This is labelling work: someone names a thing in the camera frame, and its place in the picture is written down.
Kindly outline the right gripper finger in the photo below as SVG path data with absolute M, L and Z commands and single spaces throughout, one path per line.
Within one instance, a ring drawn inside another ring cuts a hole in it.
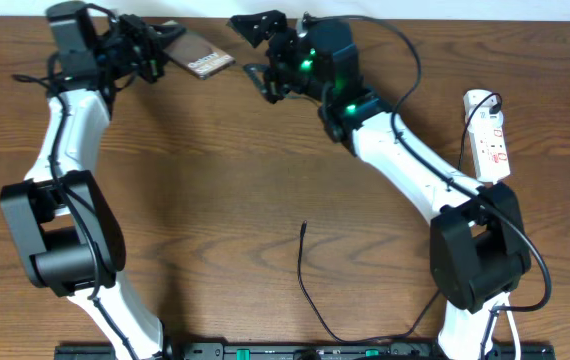
M 264 79 L 264 73 L 269 69 L 269 66 L 265 64 L 248 63 L 243 65 L 242 69 L 260 95 L 265 100 L 270 100 L 272 98 L 271 86 Z
M 251 15 L 234 15 L 228 25 L 253 48 L 268 40 L 274 33 L 287 28 L 286 15 L 278 10 L 271 10 Z

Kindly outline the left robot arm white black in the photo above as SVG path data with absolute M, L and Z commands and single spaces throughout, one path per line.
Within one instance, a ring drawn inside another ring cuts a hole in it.
M 119 79 L 156 82 L 167 48 L 185 28 L 109 15 L 97 33 L 89 5 L 67 2 L 47 15 L 56 50 L 46 74 L 14 75 L 45 90 L 49 124 L 34 165 L 0 191 L 0 208 L 29 281 L 86 312 L 115 359 L 177 359 L 165 324 L 141 301 L 124 268 L 122 230 L 94 172 Z

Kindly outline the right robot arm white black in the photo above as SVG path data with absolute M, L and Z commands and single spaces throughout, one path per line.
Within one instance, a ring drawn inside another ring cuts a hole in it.
M 305 15 L 289 26 L 271 10 L 235 15 L 229 25 L 252 47 L 268 44 L 255 82 L 270 103 L 290 93 L 319 101 L 328 137 L 382 173 L 429 225 L 430 272 L 446 298 L 437 337 L 449 359 L 484 359 L 497 313 L 531 268 L 514 192 L 485 186 L 440 158 L 404 124 L 399 106 L 367 85 L 349 24 Z

